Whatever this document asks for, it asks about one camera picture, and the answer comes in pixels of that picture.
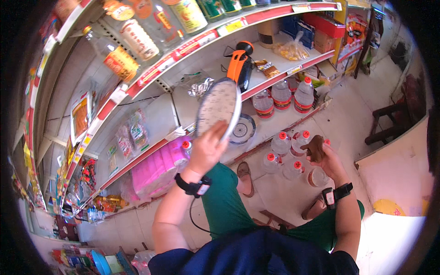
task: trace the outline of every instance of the wristband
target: wristband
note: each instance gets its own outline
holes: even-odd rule
[[[335,190],[329,187],[322,191],[324,202],[327,205],[327,209],[335,209],[336,202],[345,196],[350,195],[350,191],[353,189],[352,183],[346,183]]]
[[[212,180],[207,176],[203,176],[198,183],[187,183],[180,177],[180,173],[177,173],[174,179],[177,186],[185,191],[185,194],[192,195],[195,198],[204,195],[212,183]]]

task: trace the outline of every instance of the plate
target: plate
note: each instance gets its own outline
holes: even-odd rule
[[[255,134],[255,121],[247,114],[241,114],[237,125],[232,131],[230,143],[235,145],[245,144]]]
[[[229,126],[221,141],[229,137],[237,125],[242,111],[242,94],[235,81],[228,77],[219,79],[203,96],[195,123],[195,136],[200,136],[218,120]]]

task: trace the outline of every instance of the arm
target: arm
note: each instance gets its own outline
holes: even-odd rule
[[[219,142],[226,129],[226,122],[218,121],[194,141],[190,162],[180,174],[185,182],[198,182],[219,161],[228,144],[228,140]],[[160,203],[152,227],[157,254],[177,248],[189,249],[179,225],[193,198],[174,183]]]
[[[335,188],[345,183],[350,183],[350,179],[345,171],[337,153],[327,144],[323,144],[323,151],[326,153],[321,163],[311,162],[313,166],[321,166],[324,172],[333,179]],[[356,200],[356,195],[343,197],[336,205],[336,224],[335,231],[337,242],[333,252],[342,250],[347,252],[356,261],[357,251],[360,240],[360,211]]]

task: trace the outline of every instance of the green shorts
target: green shorts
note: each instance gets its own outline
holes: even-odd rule
[[[202,196],[203,207],[209,223],[213,239],[234,231],[257,227],[246,211],[237,192],[238,177],[227,166],[217,163],[206,174],[212,179],[212,185]],[[361,218],[365,209],[358,201]],[[336,244],[335,210],[324,211],[315,219],[297,228],[287,231],[287,235],[310,241],[330,251]]]

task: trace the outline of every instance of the brown loafer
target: brown loafer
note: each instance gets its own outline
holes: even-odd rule
[[[252,177],[251,177],[251,175],[250,175],[249,165],[247,164],[246,161],[243,161],[242,163],[240,163],[240,164],[238,165],[238,168],[237,168],[237,176],[238,176],[238,178],[240,179],[240,178],[242,178],[242,177],[244,177],[244,176],[246,176],[246,175],[249,175],[249,178],[250,178],[251,192],[249,193],[249,195],[246,195],[246,194],[243,194],[243,195],[244,195],[245,197],[247,197],[247,198],[250,198],[250,197],[252,197],[252,196],[254,195],[255,190],[254,190],[254,188],[253,188],[253,181],[252,181]]]

